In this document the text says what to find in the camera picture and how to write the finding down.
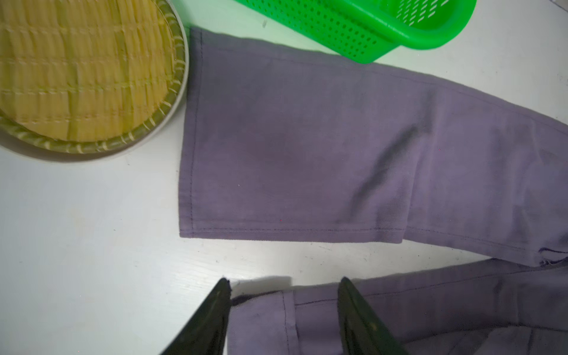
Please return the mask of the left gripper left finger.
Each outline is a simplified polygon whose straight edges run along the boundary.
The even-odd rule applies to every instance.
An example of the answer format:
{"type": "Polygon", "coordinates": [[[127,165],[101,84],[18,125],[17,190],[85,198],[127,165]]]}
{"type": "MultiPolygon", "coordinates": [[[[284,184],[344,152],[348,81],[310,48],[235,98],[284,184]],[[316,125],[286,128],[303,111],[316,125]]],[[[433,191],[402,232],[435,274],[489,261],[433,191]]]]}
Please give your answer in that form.
{"type": "Polygon", "coordinates": [[[223,354],[232,306],[231,292],[230,282],[221,278],[162,354],[223,354]]]}

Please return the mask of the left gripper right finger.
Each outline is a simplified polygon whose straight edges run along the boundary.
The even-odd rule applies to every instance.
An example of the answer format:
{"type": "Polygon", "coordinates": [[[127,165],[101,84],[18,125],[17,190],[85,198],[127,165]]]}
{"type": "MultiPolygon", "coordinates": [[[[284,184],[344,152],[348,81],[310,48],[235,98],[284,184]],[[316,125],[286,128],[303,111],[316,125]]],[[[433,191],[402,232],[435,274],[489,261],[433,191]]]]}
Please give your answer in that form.
{"type": "Polygon", "coordinates": [[[337,310],[344,354],[408,355],[347,277],[338,287],[337,310]]]}

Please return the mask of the purple trousers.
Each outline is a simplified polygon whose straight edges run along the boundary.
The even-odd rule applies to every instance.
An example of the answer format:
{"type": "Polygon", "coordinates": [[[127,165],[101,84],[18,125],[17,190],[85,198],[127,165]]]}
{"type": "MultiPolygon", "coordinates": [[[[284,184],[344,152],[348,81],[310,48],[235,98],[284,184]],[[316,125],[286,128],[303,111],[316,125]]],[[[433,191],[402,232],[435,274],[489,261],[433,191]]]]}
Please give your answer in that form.
{"type": "Polygon", "coordinates": [[[461,84],[190,32],[184,238],[414,241],[464,266],[365,280],[409,354],[567,352],[567,126],[461,84]]]}

